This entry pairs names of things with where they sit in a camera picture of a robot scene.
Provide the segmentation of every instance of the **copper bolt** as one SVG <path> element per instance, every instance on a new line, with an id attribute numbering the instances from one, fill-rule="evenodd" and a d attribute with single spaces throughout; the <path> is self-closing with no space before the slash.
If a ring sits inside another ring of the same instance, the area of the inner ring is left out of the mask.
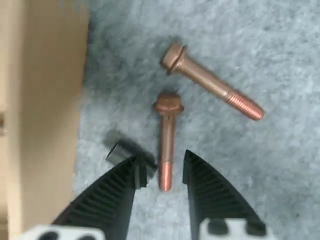
<path id="1" fill-rule="evenodd" d="M 190 59 L 186 55 L 186 46 L 172 43 L 163 57 L 161 65 L 167 69 L 168 75 L 174 71 L 186 75 L 249 118 L 256 121 L 263 118 L 264 110 L 258 104 Z"/>
<path id="2" fill-rule="evenodd" d="M 184 110 L 180 96 L 173 93 L 160 93 L 153 109 L 161 115 L 161 138 L 159 158 L 159 188 L 169 191 L 172 184 L 172 158 L 174 153 L 176 114 Z"/>

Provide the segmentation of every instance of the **carpet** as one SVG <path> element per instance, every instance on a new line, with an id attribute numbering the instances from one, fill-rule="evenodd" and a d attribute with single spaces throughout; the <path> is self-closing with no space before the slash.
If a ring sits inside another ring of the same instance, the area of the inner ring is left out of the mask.
<path id="1" fill-rule="evenodd" d="M 152 104 L 161 91 L 177 91 L 185 108 L 176 120 L 172 189 L 160 192 L 155 177 L 136 192 L 127 239 L 190 239 L 186 149 L 226 177 L 279 239 L 319 239 L 320 2 L 91 0 L 89 7 L 75 194 L 111 169 L 110 131 L 157 156 Z M 259 103 L 265 117 L 253 121 L 190 79 L 167 76 L 159 61 L 172 41 Z"/>

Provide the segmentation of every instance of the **cardboard box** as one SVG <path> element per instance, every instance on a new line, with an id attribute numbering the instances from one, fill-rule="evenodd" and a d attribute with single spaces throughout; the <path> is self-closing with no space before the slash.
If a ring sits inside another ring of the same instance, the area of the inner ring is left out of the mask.
<path id="1" fill-rule="evenodd" d="M 49 224 L 72 198 L 88 9 L 71 2 L 1 1 L 0 234 L 9 239 Z"/>

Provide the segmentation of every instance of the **bolt thread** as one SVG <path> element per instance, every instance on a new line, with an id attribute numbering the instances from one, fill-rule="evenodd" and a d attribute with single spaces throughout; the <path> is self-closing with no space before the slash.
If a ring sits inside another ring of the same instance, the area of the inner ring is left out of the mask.
<path id="1" fill-rule="evenodd" d="M 159 188 L 167 192 L 171 189 L 172 184 L 172 162 L 159 163 Z"/>
<path id="2" fill-rule="evenodd" d="M 228 94 L 226 102 L 253 120 L 264 117 L 264 110 L 258 104 L 236 90 Z"/>

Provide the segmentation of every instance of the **hex head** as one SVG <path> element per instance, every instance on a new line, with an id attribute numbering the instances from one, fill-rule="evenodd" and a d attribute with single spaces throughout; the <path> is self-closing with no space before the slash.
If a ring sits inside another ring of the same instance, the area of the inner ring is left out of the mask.
<path id="1" fill-rule="evenodd" d="M 173 42 L 167 49 L 160 64 L 167 69 L 167 74 L 173 73 L 185 57 L 186 46 L 179 46 Z"/>
<path id="2" fill-rule="evenodd" d="M 181 104 L 181 98 L 174 93 L 160 93 L 156 102 L 153 104 L 153 109 L 161 115 L 176 114 L 184 110 Z"/>

